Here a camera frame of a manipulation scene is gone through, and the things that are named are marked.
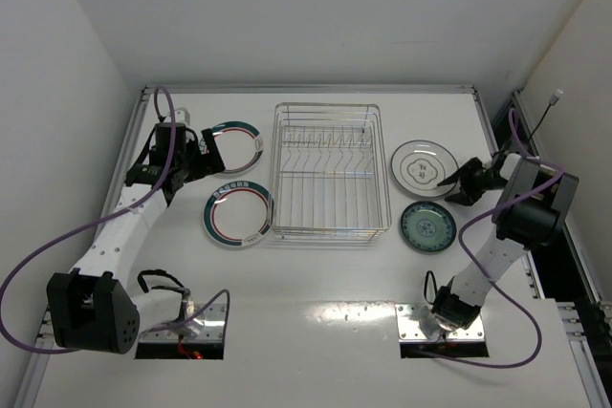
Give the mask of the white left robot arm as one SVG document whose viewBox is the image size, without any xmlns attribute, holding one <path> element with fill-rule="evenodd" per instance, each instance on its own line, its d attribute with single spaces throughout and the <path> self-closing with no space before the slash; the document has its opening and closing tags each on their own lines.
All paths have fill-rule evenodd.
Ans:
<svg viewBox="0 0 612 408">
<path fill-rule="evenodd" d="M 127 171 L 114 215 L 67 273 L 47 284 L 55 343 L 67 350 L 126 354 L 143 332 L 187 332 L 190 291 L 160 268 L 141 271 L 141 293 L 126 291 L 147 234 L 186 184 L 223 172 L 212 130 L 158 122 Z"/>
</svg>

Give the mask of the white plate with grey rim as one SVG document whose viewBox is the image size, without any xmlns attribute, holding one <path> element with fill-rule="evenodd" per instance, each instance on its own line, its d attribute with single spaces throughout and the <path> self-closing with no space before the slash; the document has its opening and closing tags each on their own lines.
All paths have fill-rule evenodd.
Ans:
<svg viewBox="0 0 612 408">
<path fill-rule="evenodd" d="M 390 161 L 391 174 L 406 192 L 420 198 L 445 197 L 454 183 L 440 185 L 458 168 L 446 147 L 429 140 L 411 140 L 400 145 Z"/>
</svg>

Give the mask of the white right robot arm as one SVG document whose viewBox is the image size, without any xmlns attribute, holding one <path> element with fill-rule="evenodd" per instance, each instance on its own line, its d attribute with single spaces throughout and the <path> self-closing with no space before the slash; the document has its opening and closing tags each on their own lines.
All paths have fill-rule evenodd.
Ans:
<svg viewBox="0 0 612 408">
<path fill-rule="evenodd" d="M 450 178 L 460 192 L 449 197 L 469 204 L 486 191 L 501 190 L 486 213 L 493 228 L 470 263 L 436 293 L 431 314 L 446 331 L 468 328 L 505 272 L 527 251 L 549 246 L 561 233 L 579 178 L 537 158 L 497 153 L 482 164 L 469 161 Z"/>
</svg>

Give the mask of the blue floral green plate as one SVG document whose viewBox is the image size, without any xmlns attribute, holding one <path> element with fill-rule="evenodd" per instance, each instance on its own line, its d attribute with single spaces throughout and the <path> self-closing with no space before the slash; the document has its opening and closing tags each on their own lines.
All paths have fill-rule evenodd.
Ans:
<svg viewBox="0 0 612 408">
<path fill-rule="evenodd" d="M 400 231 L 406 243 L 415 250 L 435 254 L 453 244 L 457 225 L 445 207 L 430 201 L 419 201 L 403 211 Z"/>
</svg>

